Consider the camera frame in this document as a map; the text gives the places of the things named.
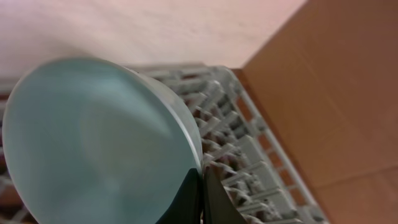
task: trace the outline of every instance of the light blue bowl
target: light blue bowl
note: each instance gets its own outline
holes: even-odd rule
[[[41,224],[153,224],[188,170],[201,171],[182,100],[102,60],[58,60],[25,76],[2,135],[12,180]]]

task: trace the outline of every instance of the white wall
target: white wall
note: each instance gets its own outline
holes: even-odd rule
[[[0,77],[66,55],[240,67],[304,0],[0,0]]]

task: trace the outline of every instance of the dark object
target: dark object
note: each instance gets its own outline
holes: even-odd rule
[[[198,171],[190,169],[169,209],[156,224],[199,224],[203,209],[201,182]]]
[[[204,224],[246,224],[246,220],[235,209],[225,192],[223,185],[217,179],[213,169],[205,170],[203,211]]]
[[[185,176],[171,206],[156,224],[246,224],[217,179],[213,169],[205,169],[202,182],[196,169]]]

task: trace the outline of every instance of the dish rack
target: dish rack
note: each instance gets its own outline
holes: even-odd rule
[[[232,203],[249,224],[328,223],[230,69],[133,69],[167,85],[186,103],[200,130],[203,165],[215,169]],[[12,86],[0,86],[1,92],[7,90],[10,92]],[[0,195],[10,185],[7,174],[1,176]],[[22,208],[11,220],[0,219],[0,223],[20,223],[27,214]]]

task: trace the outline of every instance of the dishwasher rack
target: dishwasher rack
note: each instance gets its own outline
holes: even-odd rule
[[[204,166],[215,169],[232,203],[248,223],[328,223],[230,69],[206,66],[132,69],[167,85],[186,103],[200,129]],[[1,176],[0,195],[7,185],[12,185],[9,177]],[[23,208],[12,220],[0,219],[0,223],[19,223],[26,214],[28,211]]]

